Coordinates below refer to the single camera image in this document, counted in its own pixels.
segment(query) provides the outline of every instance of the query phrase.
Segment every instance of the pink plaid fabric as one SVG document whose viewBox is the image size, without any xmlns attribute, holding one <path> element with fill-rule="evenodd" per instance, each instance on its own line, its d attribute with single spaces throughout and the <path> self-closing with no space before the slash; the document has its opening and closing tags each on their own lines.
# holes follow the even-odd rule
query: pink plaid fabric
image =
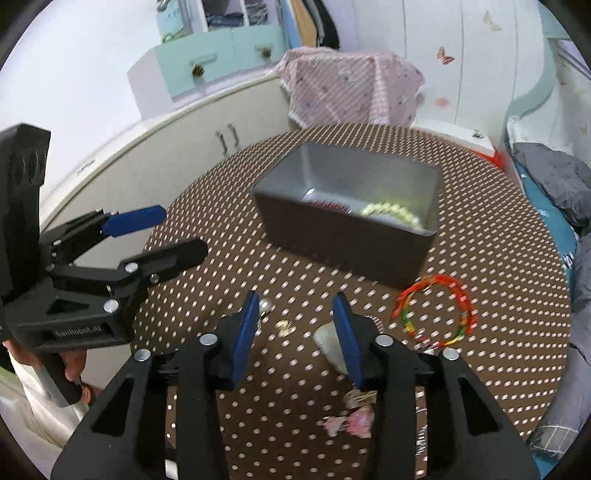
<svg viewBox="0 0 591 480">
<path fill-rule="evenodd" d="M 303 128 L 349 122 L 410 125 L 423 74 L 392 53 L 288 50 L 275 67 Z"/>
</svg>

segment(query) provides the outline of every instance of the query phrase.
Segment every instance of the open box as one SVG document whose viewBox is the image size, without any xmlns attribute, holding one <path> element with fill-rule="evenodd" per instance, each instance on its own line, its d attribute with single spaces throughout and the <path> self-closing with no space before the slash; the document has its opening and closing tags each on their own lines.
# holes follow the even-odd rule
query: open box
<svg viewBox="0 0 591 480">
<path fill-rule="evenodd" d="M 304 144 L 270 169 L 253 194 L 272 243 L 406 288 L 437 233 L 441 188 L 440 170 L 414 158 Z M 384 202 L 412 212 L 421 228 L 388 215 L 362 216 L 367 205 Z"/>
</svg>

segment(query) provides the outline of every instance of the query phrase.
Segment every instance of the table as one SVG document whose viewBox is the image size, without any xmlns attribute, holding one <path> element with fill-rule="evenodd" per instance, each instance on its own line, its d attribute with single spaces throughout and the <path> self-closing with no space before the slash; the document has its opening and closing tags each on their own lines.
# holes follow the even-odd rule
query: table
<svg viewBox="0 0 591 480">
<path fill-rule="evenodd" d="M 343 411 L 343 395 L 352 385 L 312 335 L 331 321 L 330 302 L 343 290 L 354 311 L 379 317 L 398 339 L 405 336 L 399 319 L 389 320 L 396 291 L 265 239 L 250 188 L 303 142 L 404 154 L 441 167 L 440 230 L 422 273 L 453 275 L 470 288 L 478 327 L 459 349 L 527 436 L 557 389 L 566 359 L 569 293 L 558 253 L 535 209 L 500 170 L 463 147 L 412 129 L 348 124 L 292 132 L 245 148 L 208 171 L 172 204 L 146 248 L 199 236 L 209 244 L 209 257 L 150 292 L 136 318 L 133 349 L 171 351 L 212 330 L 221 315 L 240 308 L 248 290 L 256 290 L 274 309 L 255 339 L 245 381 L 235 392 L 219 394 L 232 477 L 362 478 L 369 441 L 345 432 L 331 439 L 321 426 L 323 417 Z M 417 294 L 411 314 L 434 338 L 451 334 L 459 317 L 449 293 L 438 287 Z M 286 338 L 276 327 L 282 319 L 296 327 Z M 417 397 L 420 407 L 424 399 L 420 392 Z M 173 442 L 175 400 L 171 391 L 167 436 Z M 420 453 L 417 476 L 424 465 Z"/>
</svg>

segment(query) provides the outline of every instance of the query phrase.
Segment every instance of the brown round knob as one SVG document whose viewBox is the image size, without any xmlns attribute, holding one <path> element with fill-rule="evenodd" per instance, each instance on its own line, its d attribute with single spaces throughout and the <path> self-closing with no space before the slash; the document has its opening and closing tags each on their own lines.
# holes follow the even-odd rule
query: brown round knob
<svg viewBox="0 0 591 480">
<path fill-rule="evenodd" d="M 193 75 L 196 78 L 201 78 L 204 73 L 205 69 L 203 68 L 203 65 L 193 65 L 193 68 L 191 69 L 191 75 Z"/>
</svg>

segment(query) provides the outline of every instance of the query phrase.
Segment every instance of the mint green drawer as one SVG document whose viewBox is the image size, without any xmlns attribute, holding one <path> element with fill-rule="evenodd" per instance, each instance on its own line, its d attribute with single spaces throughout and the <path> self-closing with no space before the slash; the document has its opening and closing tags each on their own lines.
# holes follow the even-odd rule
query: mint green drawer
<svg viewBox="0 0 591 480">
<path fill-rule="evenodd" d="M 254 25 L 232 29 L 236 58 L 240 70 L 272 65 L 281 60 L 285 53 L 285 41 L 280 25 Z M 264 50 L 271 52 L 270 58 L 263 55 Z"/>
<path fill-rule="evenodd" d="M 239 70 L 230 29 L 195 33 L 155 48 L 171 97 Z M 197 67 L 194 75 L 193 66 Z"/>
</svg>

